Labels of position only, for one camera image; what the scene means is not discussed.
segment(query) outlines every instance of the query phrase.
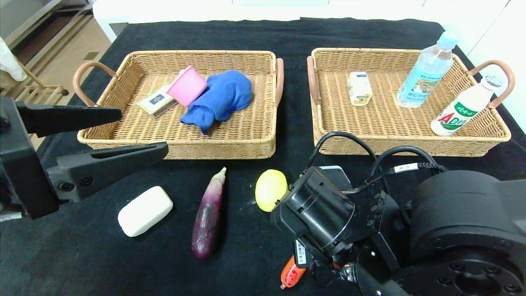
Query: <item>purple eggplant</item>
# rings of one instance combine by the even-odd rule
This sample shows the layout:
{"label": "purple eggplant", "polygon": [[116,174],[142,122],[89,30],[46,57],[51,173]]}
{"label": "purple eggplant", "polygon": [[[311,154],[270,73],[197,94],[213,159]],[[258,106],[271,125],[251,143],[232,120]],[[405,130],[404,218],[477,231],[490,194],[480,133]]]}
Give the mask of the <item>purple eggplant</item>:
{"label": "purple eggplant", "polygon": [[192,251],[199,259],[209,257],[216,250],[226,171],[226,167],[223,167],[219,173],[212,177],[197,210],[192,233]]}

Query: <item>black cable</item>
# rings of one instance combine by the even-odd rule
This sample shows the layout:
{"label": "black cable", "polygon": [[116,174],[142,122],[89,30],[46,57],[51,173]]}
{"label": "black cable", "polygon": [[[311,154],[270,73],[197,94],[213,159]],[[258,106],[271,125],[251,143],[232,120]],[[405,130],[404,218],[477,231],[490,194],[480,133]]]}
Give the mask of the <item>black cable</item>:
{"label": "black cable", "polygon": [[372,177],[372,176],[374,176],[376,174],[376,171],[378,171],[378,169],[380,168],[380,163],[387,156],[391,156],[393,154],[400,153],[400,152],[412,152],[412,153],[422,157],[423,159],[425,159],[429,163],[434,163],[434,164],[437,163],[437,161],[434,160],[433,156],[431,156],[429,153],[427,153],[426,151],[424,151],[424,150],[422,150],[422,149],[420,149],[418,147],[415,147],[415,146],[397,146],[397,147],[393,147],[393,148],[383,152],[382,154],[380,154],[380,156],[378,156],[378,158],[376,158],[375,163],[372,164],[371,172],[369,173],[369,176]]}
{"label": "black cable", "polygon": [[[355,135],[353,135],[351,133],[330,132],[330,133],[327,133],[327,134],[323,135],[323,137],[321,137],[321,139],[316,144],[316,147],[314,148],[314,151],[312,152],[312,155],[309,157],[309,162],[308,162],[307,168],[305,170],[307,170],[309,167],[312,166],[312,163],[314,162],[314,158],[316,158],[316,155],[318,155],[318,152],[320,151],[320,148],[323,145],[323,143],[328,138],[335,137],[335,136],[346,137],[346,138],[348,138],[350,140],[355,141],[358,145],[360,145],[363,149],[365,149],[365,151],[367,151],[367,153],[369,153],[369,156],[371,156],[371,158],[375,161],[375,163],[377,162],[377,158],[376,158],[375,152],[362,139],[358,138],[357,136],[355,136]],[[377,165],[376,170],[379,170],[380,172],[382,171],[382,168],[380,167],[379,164]],[[387,181],[385,179],[382,179],[382,185],[383,185],[383,190],[387,194],[390,194],[389,193],[389,187],[387,186]]]}
{"label": "black cable", "polygon": [[363,185],[361,185],[359,187],[356,187],[356,188],[353,188],[350,191],[342,191],[342,193],[346,194],[346,195],[355,194],[355,193],[358,193],[358,192],[366,189],[371,184],[377,182],[379,179],[382,179],[385,176],[396,174],[396,173],[401,173],[401,172],[419,170],[419,169],[434,169],[434,170],[439,170],[441,172],[446,172],[446,171],[449,170],[447,167],[445,167],[445,166],[443,166],[441,164],[437,164],[437,163],[421,163],[421,162],[416,163],[416,168],[406,169],[406,170],[402,170],[402,171],[397,171],[395,169],[395,167],[392,167],[392,168],[390,168],[389,170],[387,170],[385,172],[380,172],[379,174],[376,174],[376,175],[374,175],[372,177],[367,178],[367,180],[365,180],[363,182]]}

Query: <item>yellow lemon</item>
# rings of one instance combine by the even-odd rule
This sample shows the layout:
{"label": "yellow lemon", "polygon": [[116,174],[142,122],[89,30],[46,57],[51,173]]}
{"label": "yellow lemon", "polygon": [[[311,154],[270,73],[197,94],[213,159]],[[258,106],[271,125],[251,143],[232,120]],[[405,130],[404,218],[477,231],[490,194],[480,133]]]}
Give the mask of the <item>yellow lemon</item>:
{"label": "yellow lemon", "polygon": [[256,183],[256,203],[265,212],[271,212],[276,201],[287,194],[287,179],[282,172],[266,170],[259,176]]}

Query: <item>pink plastic cup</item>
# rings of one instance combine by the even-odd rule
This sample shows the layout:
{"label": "pink plastic cup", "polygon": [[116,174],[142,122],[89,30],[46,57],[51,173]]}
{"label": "pink plastic cup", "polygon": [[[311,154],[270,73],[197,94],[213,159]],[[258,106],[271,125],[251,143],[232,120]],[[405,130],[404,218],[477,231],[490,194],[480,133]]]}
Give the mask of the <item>pink plastic cup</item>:
{"label": "pink plastic cup", "polygon": [[179,76],[172,82],[167,94],[172,96],[179,104],[188,107],[206,89],[206,81],[188,66],[179,71]]}

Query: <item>water bottle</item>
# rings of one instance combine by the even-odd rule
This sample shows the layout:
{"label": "water bottle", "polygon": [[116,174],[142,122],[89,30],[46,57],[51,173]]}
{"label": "water bottle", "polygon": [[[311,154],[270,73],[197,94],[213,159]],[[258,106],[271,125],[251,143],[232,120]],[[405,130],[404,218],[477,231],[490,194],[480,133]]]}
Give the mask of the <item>water bottle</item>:
{"label": "water bottle", "polygon": [[431,130],[439,136],[450,136],[468,123],[490,102],[502,80],[494,75],[484,77],[479,84],[461,92],[433,121]]}
{"label": "water bottle", "polygon": [[451,50],[459,39],[445,31],[437,44],[422,51],[406,80],[398,89],[397,103],[401,107],[418,108],[453,65]]}

